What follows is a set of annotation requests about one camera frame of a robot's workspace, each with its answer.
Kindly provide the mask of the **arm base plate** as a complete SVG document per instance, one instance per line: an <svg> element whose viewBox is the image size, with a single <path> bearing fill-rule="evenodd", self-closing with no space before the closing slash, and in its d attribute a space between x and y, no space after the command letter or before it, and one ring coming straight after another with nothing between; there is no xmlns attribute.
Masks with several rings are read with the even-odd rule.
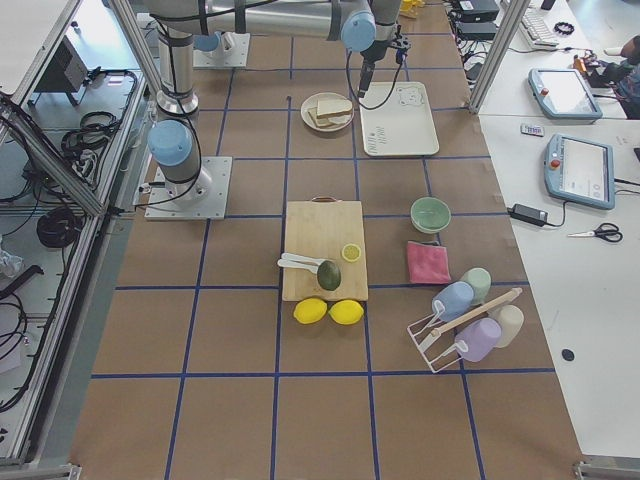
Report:
<svg viewBox="0 0 640 480"><path fill-rule="evenodd" d="M193 66L195 69L230 69L245 68L248 59L250 35L248 33L234 35L236 45L232 50L218 49L207 53L194 49Z"/></svg>
<svg viewBox="0 0 640 480"><path fill-rule="evenodd" d="M190 178L180 171L177 177L169 167L160 165L155 181L163 186L152 187L144 216L151 221L221 220L225 217L232 171L232 158L205 156L199 174Z"/></svg>

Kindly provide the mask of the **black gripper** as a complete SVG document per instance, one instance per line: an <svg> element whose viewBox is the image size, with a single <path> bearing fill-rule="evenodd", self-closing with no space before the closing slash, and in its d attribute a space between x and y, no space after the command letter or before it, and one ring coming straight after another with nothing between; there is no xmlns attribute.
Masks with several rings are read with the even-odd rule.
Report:
<svg viewBox="0 0 640 480"><path fill-rule="evenodd" d="M357 97L365 97L375 72L375 63L384 59L388 49L396 51L395 62L397 64L402 64L405 61L410 48L411 42L409 38L404 34L396 33L389 40L375 40L368 49L364 50L361 53L363 63L360 70Z"/></svg>

